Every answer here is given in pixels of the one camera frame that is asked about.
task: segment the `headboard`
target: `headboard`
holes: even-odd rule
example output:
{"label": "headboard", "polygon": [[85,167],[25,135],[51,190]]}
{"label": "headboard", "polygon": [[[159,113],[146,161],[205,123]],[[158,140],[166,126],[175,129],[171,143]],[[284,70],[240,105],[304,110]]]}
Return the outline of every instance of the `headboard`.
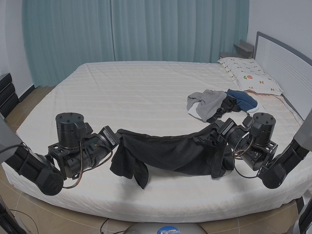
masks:
{"label": "headboard", "polygon": [[261,32],[253,58],[282,88],[287,103],[304,120],[312,108],[312,60]]}

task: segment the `teal curtain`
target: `teal curtain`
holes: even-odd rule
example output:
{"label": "teal curtain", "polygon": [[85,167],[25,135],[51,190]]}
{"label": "teal curtain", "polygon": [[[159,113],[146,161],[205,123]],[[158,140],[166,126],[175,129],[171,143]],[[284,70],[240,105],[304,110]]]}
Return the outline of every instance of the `teal curtain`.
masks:
{"label": "teal curtain", "polygon": [[86,62],[114,61],[110,10],[110,0],[23,0],[34,85],[58,84]]}
{"label": "teal curtain", "polygon": [[35,85],[61,82],[86,62],[216,62],[246,40],[249,0],[23,0]]}

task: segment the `gray garment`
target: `gray garment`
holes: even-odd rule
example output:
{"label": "gray garment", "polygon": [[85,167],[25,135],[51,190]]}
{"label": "gray garment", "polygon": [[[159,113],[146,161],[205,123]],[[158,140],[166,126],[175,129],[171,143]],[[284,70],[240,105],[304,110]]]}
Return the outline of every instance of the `gray garment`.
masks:
{"label": "gray garment", "polygon": [[206,89],[203,93],[195,92],[188,96],[186,109],[189,111],[194,103],[199,102],[196,112],[206,122],[221,107],[226,96],[227,94],[224,91],[212,91],[209,89]]}

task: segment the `black cloth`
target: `black cloth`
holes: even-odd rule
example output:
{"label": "black cloth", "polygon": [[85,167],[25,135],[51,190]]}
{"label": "black cloth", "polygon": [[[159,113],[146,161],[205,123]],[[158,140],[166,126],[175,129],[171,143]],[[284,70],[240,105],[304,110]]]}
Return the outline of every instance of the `black cloth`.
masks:
{"label": "black cloth", "polygon": [[207,120],[208,123],[215,122],[218,118],[221,118],[225,113],[230,112],[240,112],[241,108],[237,104],[236,98],[230,95],[227,95],[226,98],[222,101],[221,106],[218,108],[213,117]]}
{"label": "black cloth", "polygon": [[110,170],[132,179],[145,188],[149,171],[146,164],[190,175],[222,176],[233,170],[232,151],[217,141],[216,123],[199,132],[180,136],[150,136],[119,129],[120,144],[112,158]]}

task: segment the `pillow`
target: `pillow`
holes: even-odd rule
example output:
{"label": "pillow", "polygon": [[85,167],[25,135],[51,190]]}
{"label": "pillow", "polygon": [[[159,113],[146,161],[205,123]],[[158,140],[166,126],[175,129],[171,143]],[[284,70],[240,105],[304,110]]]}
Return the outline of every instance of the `pillow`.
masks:
{"label": "pillow", "polygon": [[226,57],[218,60],[240,91],[280,96],[283,90],[254,59]]}

